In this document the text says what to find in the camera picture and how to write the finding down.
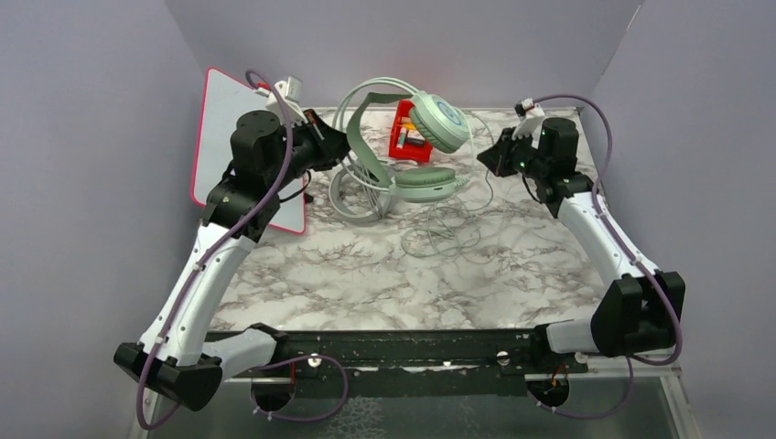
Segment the grey white gaming headset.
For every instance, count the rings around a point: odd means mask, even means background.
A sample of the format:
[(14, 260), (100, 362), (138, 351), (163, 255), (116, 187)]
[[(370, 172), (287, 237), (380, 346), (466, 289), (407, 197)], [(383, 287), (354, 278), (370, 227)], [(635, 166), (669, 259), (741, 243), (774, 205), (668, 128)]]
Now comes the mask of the grey white gaming headset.
[(394, 199), (373, 188), (376, 180), (360, 162), (343, 164), (329, 179), (329, 202), (335, 213), (352, 224), (365, 225), (385, 219)]

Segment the green headphones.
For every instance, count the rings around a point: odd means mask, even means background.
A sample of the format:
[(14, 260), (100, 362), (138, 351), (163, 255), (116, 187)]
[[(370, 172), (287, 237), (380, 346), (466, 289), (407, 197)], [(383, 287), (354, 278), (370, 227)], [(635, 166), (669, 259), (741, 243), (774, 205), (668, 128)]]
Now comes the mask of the green headphones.
[(419, 166), (390, 175), (361, 135), (361, 117), (372, 104), (397, 103), (391, 147), (425, 146), (452, 155), (472, 139), (464, 113), (438, 95), (395, 77), (375, 77), (351, 89), (340, 101), (332, 122), (345, 132), (358, 160), (343, 166), (356, 182), (380, 195), (409, 203), (434, 203), (459, 192), (470, 175), (443, 166)]

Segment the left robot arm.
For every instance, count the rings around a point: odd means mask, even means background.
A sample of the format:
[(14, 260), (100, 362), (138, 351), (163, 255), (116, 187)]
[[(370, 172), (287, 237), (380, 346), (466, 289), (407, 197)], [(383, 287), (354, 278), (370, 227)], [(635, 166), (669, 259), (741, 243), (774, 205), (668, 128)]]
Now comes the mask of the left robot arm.
[(227, 286), (281, 207), (279, 191), (308, 170), (334, 167), (350, 151), (347, 136), (313, 110), (282, 124), (268, 111), (240, 116), (230, 137), (232, 160), (210, 191), (189, 259), (162, 310), (135, 343), (123, 343), (114, 363), (151, 390), (193, 412), (221, 384), (258, 368), (284, 370), (283, 334), (262, 324), (209, 342), (210, 321)]

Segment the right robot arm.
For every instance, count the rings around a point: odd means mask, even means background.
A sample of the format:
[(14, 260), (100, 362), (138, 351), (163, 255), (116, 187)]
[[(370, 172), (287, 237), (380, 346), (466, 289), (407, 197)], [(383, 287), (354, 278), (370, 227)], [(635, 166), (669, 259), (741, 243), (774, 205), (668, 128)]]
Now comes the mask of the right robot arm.
[(542, 325), (528, 348), (541, 372), (560, 365), (565, 354), (626, 356), (671, 348), (668, 362), (683, 348), (680, 317), (685, 282), (639, 251), (605, 209), (593, 180), (577, 171), (579, 132), (560, 117), (543, 120), (536, 138), (505, 128), (477, 159), (497, 177), (521, 176), (536, 184), (535, 196), (577, 239), (608, 289), (587, 318)]

